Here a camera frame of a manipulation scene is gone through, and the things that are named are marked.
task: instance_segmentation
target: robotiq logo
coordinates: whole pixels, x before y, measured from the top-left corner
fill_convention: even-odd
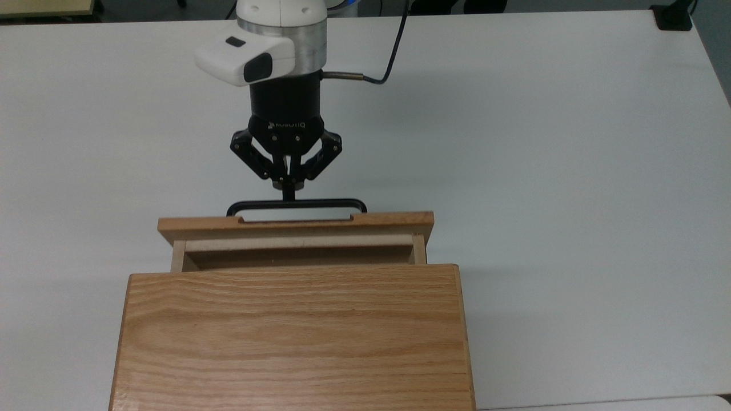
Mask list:
[[[267,128],[273,129],[274,127],[287,128],[287,129],[296,129],[296,128],[304,129],[307,127],[307,124],[305,124],[305,123],[272,123],[271,121],[269,121],[269,126]]]

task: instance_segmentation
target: black metal handle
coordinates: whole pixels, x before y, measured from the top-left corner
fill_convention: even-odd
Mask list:
[[[363,201],[356,198],[320,198],[313,200],[257,200],[257,201],[239,201],[233,203],[228,211],[227,216],[235,216],[239,211],[244,210],[281,210],[290,208],[356,208],[361,213],[367,213],[368,209]]]

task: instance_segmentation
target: white table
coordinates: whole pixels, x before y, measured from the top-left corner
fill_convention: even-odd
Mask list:
[[[698,396],[641,401],[612,401],[593,404],[549,405],[520,408],[520,411],[730,411],[731,405],[718,396]]]
[[[224,22],[0,27],[0,408],[108,402],[127,275],[160,216],[275,198],[228,150],[249,93],[200,72]],[[333,20],[377,76],[397,18]],[[385,86],[323,83],[343,154],[303,197],[434,210],[479,408],[731,391],[731,110],[651,12],[410,18]]]

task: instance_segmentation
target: black cable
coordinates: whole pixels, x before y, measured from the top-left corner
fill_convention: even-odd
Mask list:
[[[388,67],[386,67],[386,73],[383,74],[383,78],[377,80],[367,75],[363,76],[363,80],[373,84],[383,84],[388,80],[388,76],[391,74],[393,68],[393,61],[396,60],[396,52],[398,51],[398,44],[401,42],[401,35],[404,34],[404,26],[406,25],[406,17],[409,16],[409,0],[404,0],[404,13],[401,15],[401,24],[398,26],[398,34],[396,34],[396,41],[393,43],[393,50],[391,50],[391,58],[388,60]]]
[[[238,3],[238,0],[233,2],[233,6],[231,6],[231,10],[229,10],[229,14],[226,15],[225,20],[228,20],[231,17],[231,15],[233,14],[233,11],[236,10],[237,3]]]
[[[396,52],[398,51],[398,44],[401,43],[401,36],[404,34],[404,26],[406,25],[406,17],[409,16],[409,0],[404,0],[404,13],[401,16],[401,25],[398,27],[398,34],[396,34],[396,41],[393,43],[393,50],[391,50],[391,58],[388,60],[388,67],[386,67],[386,73],[383,74],[382,79],[376,79],[364,75],[363,73],[351,73],[351,72],[322,72],[322,78],[339,78],[341,80],[361,80],[367,81],[373,84],[383,84],[388,80],[388,76],[391,74],[393,68],[393,61],[396,59]]]

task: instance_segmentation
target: table surface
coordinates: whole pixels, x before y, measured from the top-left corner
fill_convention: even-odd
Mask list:
[[[0,27],[4,410],[105,407],[158,217],[276,197],[228,149],[248,91],[192,63],[225,24]],[[382,73],[397,18],[328,24],[326,69]],[[388,83],[325,81],[322,115],[344,152],[301,196],[435,211],[479,408],[731,391],[731,110],[695,30],[414,17]]]
[[[526,407],[520,411],[730,411],[731,405],[718,396],[612,401],[594,404]]]

